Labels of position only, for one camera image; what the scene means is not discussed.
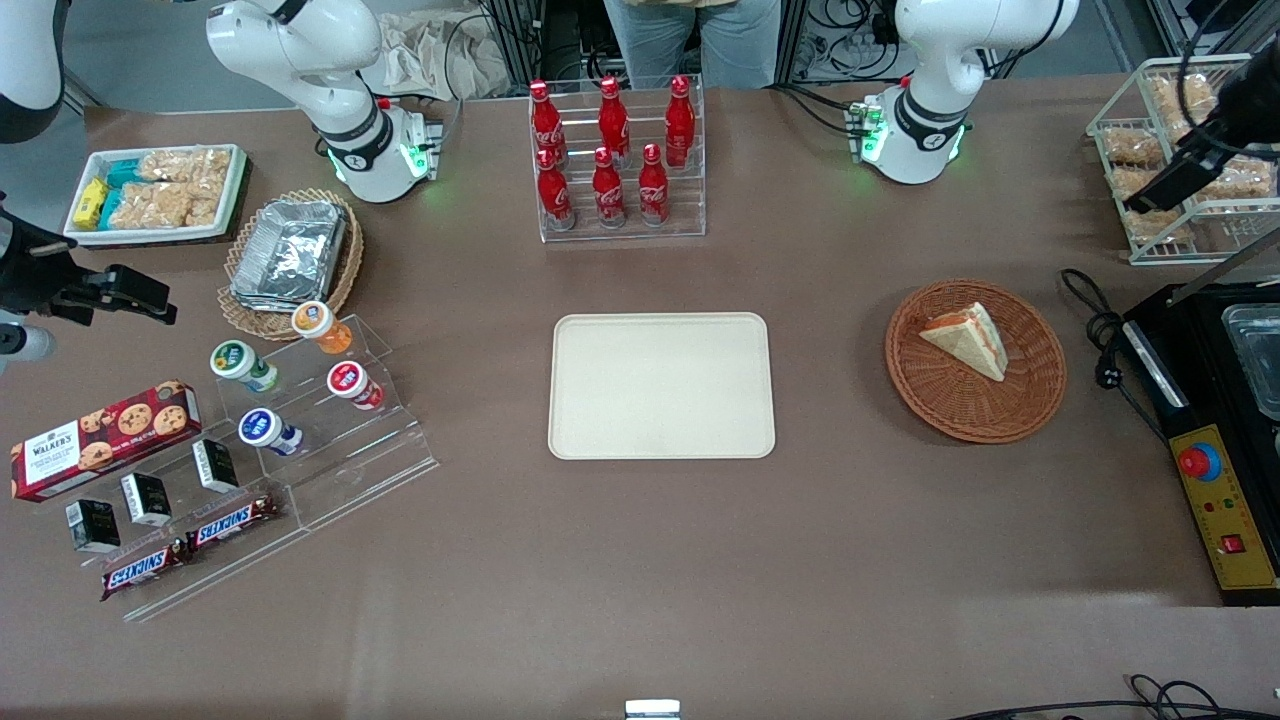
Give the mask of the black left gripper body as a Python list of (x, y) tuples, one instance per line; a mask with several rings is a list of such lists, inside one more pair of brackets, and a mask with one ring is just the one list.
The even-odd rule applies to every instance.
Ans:
[(1279, 142), (1277, 53), (1257, 53), (1220, 88), (1212, 136), (1238, 149)]

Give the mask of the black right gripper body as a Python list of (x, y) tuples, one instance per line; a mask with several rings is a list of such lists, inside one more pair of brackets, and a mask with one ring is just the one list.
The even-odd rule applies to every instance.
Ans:
[(55, 316), (88, 327), (93, 305), (86, 278), (93, 272), (70, 255), (74, 242), (1, 210), (1, 307), (17, 315)]

